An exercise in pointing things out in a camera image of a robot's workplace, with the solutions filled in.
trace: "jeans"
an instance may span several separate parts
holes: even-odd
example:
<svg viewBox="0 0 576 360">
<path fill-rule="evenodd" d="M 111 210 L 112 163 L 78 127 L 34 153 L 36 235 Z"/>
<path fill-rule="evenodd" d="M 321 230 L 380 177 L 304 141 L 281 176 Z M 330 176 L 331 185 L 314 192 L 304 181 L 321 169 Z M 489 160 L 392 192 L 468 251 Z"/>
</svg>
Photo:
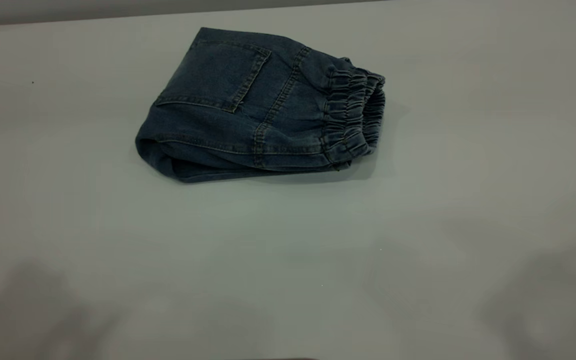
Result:
<svg viewBox="0 0 576 360">
<path fill-rule="evenodd" d="M 383 86 L 283 36 L 203 27 L 135 143 L 186 183 L 342 170 L 377 148 Z"/>
</svg>

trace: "blue denim jeans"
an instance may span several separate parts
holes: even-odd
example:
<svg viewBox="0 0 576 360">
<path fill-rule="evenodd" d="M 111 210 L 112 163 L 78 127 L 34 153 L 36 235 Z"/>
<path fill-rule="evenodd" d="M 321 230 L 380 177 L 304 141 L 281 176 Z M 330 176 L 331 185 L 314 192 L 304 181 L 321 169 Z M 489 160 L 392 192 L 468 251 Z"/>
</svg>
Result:
<svg viewBox="0 0 576 360">
<path fill-rule="evenodd" d="M 342 170 L 375 152 L 384 77 L 283 36 L 201 28 L 135 143 L 205 182 Z"/>
</svg>

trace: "white table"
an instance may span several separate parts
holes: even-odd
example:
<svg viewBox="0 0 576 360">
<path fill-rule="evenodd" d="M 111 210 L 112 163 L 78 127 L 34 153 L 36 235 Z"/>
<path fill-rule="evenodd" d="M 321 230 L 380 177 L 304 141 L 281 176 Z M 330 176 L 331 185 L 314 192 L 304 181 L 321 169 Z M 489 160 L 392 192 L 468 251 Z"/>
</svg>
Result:
<svg viewBox="0 0 576 360">
<path fill-rule="evenodd" d="M 134 136 L 199 27 L 386 76 L 378 153 L 190 185 L 149 168 Z M 0 356 L 66 340 L 76 360 L 576 359 L 576 0 L 0 26 Z"/>
</svg>

